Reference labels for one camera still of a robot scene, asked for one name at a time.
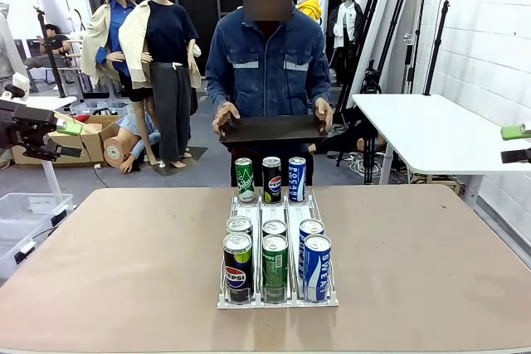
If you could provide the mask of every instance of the reflective strip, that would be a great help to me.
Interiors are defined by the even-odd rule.
[[[309,66],[309,63],[303,64],[303,65],[297,65],[294,62],[284,61],[285,70],[302,70],[303,72],[307,72],[308,66]]]
[[[258,61],[246,62],[244,64],[232,64],[235,69],[239,68],[258,68]]]

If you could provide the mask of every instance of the cardboard box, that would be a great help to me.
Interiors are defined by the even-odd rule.
[[[105,158],[103,156],[103,142],[109,138],[118,134],[118,126],[116,121],[119,116],[90,116],[85,123],[86,124],[101,124],[103,129],[99,133],[95,134],[82,134],[81,136],[69,136],[67,134],[61,134],[57,132],[50,133],[50,138],[65,147],[81,148],[81,156],[79,158],[73,157],[59,157],[54,163],[54,166],[89,166],[96,163],[100,163],[101,166],[106,165]],[[19,165],[40,165],[40,159],[28,158],[22,155],[25,151],[23,147],[16,146],[12,149],[13,158],[15,163]]]

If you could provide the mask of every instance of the mannequin hand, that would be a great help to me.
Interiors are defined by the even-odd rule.
[[[119,172],[122,174],[131,173],[131,170],[133,169],[133,161],[134,161],[134,156],[129,155],[127,160],[123,161],[122,164],[120,165]]]
[[[216,118],[214,118],[214,121],[212,122],[212,127],[214,128],[215,134],[217,134],[218,136],[221,135],[222,137],[225,137],[225,132],[223,131],[222,126],[229,121],[231,115],[234,116],[236,119],[240,118],[240,113],[238,112],[234,104],[227,101],[219,108],[216,114]]]
[[[192,75],[199,75],[199,68],[197,68],[197,63],[192,57],[188,57],[188,69]]]
[[[142,60],[143,63],[148,64],[153,61],[153,57],[148,52],[145,52],[140,56],[140,60]]]
[[[107,55],[107,61],[124,62],[125,61],[124,53],[122,53],[121,51],[115,51],[114,53],[110,53]]]
[[[329,103],[324,99],[317,99],[315,101],[315,116],[318,120],[325,122],[321,132],[328,132],[332,127],[332,119],[334,118],[334,111],[330,108]]]

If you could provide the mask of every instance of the denim jacket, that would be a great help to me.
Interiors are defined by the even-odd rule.
[[[302,115],[329,101],[330,75],[319,24],[294,8],[270,38],[240,8],[217,24],[207,63],[207,91],[216,109],[231,101],[242,118]]]

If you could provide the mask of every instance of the beverage can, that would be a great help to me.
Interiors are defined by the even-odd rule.
[[[286,300],[288,289],[288,240],[281,235],[268,235],[262,241],[262,275],[264,295],[268,303]]]
[[[306,159],[291,158],[288,164],[290,200],[302,202],[306,195]]]
[[[304,299],[322,302],[329,286],[332,242],[326,235],[312,234],[306,237],[304,245]]]
[[[262,226],[262,236],[282,235],[286,236],[288,230],[286,223],[282,220],[269,220]]]
[[[227,220],[227,233],[243,232],[252,239],[252,221],[246,216],[233,216]]]
[[[234,162],[236,181],[238,183],[238,198],[242,202],[255,200],[255,178],[252,173],[252,161],[249,158],[239,158]]]
[[[317,219],[306,219],[299,226],[299,276],[304,277],[304,241],[308,235],[324,234],[324,224]]]
[[[277,203],[282,198],[282,175],[280,158],[268,157],[262,161],[264,178],[264,202]]]
[[[252,239],[248,234],[233,232],[223,240],[225,283],[230,300],[248,303],[255,292],[253,284]]]

